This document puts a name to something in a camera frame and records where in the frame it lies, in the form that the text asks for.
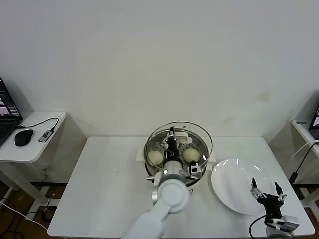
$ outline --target computer mouse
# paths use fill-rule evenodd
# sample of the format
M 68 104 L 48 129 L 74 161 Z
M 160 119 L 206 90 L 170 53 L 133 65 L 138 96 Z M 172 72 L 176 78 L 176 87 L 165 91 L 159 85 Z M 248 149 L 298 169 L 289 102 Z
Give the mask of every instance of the computer mouse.
M 16 146 L 25 146 L 30 142 L 32 135 L 32 129 L 20 131 L 14 136 L 14 143 Z

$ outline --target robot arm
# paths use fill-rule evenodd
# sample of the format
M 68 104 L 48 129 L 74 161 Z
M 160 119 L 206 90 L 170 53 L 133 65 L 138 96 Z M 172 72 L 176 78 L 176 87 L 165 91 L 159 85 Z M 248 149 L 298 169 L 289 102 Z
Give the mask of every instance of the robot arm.
M 126 232 L 123 239 L 159 239 L 165 232 L 169 214 L 181 212 L 188 204 L 189 192 L 184 183 L 168 179 L 159 186 L 158 201 L 143 213 Z
M 284 204 L 287 195 L 283 194 L 282 188 L 275 182 L 278 196 L 263 193 L 257 188 L 253 178 L 250 192 L 262 204 L 266 210 L 265 225 L 268 239 L 293 239 L 293 231 L 299 226 L 295 217 L 282 216 L 280 207 Z

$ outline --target table leg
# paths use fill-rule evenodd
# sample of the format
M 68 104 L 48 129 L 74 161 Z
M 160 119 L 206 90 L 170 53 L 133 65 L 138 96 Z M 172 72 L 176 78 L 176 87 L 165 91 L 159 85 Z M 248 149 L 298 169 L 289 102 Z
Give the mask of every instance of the table leg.
M 1 171 L 0 171 L 0 181 L 6 184 L 9 188 L 12 188 L 15 192 L 19 191 L 20 189 L 18 185 L 16 185 L 14 182 L 8 179 L 8 177 L 6 177 Z
M 319 189 L 316 189 L 311 194 L 308 192 L 307 188 L 300 188 L 301 194 L 305 197 L 301 200 L 304 208 L 310 208 L 317 222 L 319 222 L 319 209 L 316 205 L 316 200 L 319 196 Z
M 48 198 L 37 190 L 28 179 L 21 175 L 12 163 L 0 163 L 0 170 L 23 191 L 33 197 L 37 202 L 46 205 Z

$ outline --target white table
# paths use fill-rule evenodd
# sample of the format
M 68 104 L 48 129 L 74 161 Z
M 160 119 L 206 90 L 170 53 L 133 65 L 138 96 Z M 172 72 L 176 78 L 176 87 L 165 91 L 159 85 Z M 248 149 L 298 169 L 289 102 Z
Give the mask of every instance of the white table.
M 305 140 L 305 142 L 314 141 L 315 138 L 309 132 L 309 127 L 311 121 L 308 119 L 295 119 L 292 122 L 293 127 L 297 130 L 297 132 L 301 135 L 301 137 Z M 315 145 L 313 147 L 313 152 L 317 157 L 319 157 L 319 145 Z M 316 189 L 311 194 L 307 190 L 307 188 L 300 188 L 300 192 L 305 197 L 301 200 L 301 203 L 304 208 L 310 208 L 317 222 L 319 222 L 319 208 L 316 205 L 316 201 L 319 200 L 319 189 Z
M 152 183 L 136 162 L 136 152 L 147 137 L 90 137 L 82 151 L 48 229 L 53 237 L 121 238 L 136 218 L 152 207 Z M 315 229 L 281 167 L 262 137 L 214 137 L 217 161 L 245 158 L 276 180 L 288 195 L 282 213 L 295 216 L 295 235 L 312 235 Z M 226 207 L 210 187 L 209 173 L 195 186 L 188 207 L 170 215 L 163 238 L 248 238 L 257 217 Z M 252 233 L 266 236 L 263 220 Z
M 38 207 L 41 205 L 47 205 L 48 198 L 44 195 L 48 187 L 43 187 L 41 191 L 38 191 L 29 181 L 19 173 L 16 169 L 14 163 L 32 163 L 35 162 L 42 152 L 45 150 L 49 142 L 54 137 L 54 134 L 61 126 L 62 122 L 66 117 L 65 112 L 23 112 L 21 113 L 23 121 L 21 124 L 28 126 L 33 125 L 38 122 L 44 121 L 48 118 L 57 117 L 59 118 L 59 123 L 55 127 L 53 135 L 48 139 L 47 142 L 38 142 L 38 139 L 48 130 L 51 129 L 55 123 L 56 119 L 49 120 L 43 124 L 40 124 L 31 129 L 34 130 L 32 138 L 29 144 L 18 147 L 14 143 L 14 136 L 19 131 L 30 129 L 23 128 L 15 130 L 10 137 L 5 141 L 5 143 L 0 147 L 0 171 L 11 181 L 13 181 L 17 186 L 23 189 L 27 194 L 35 199 L 30 212 L 37 211 Z M 51 206 L 57 206 L 58 200 L 50 200 Z M 35 214 L 29 214 L 30 218 L 34 218 Z

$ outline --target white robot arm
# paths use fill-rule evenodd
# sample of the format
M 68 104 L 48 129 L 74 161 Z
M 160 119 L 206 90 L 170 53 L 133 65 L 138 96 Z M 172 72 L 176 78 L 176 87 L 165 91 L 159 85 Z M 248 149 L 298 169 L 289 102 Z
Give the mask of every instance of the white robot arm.
M 143 213 L 126 232 L 123 239 L 159 239 L 165 232 L 165 219 L 169 214 L 181 212 L 188 204 L 189 191 L 177 179 L 164 181 L 158 189 L 158 201 Z

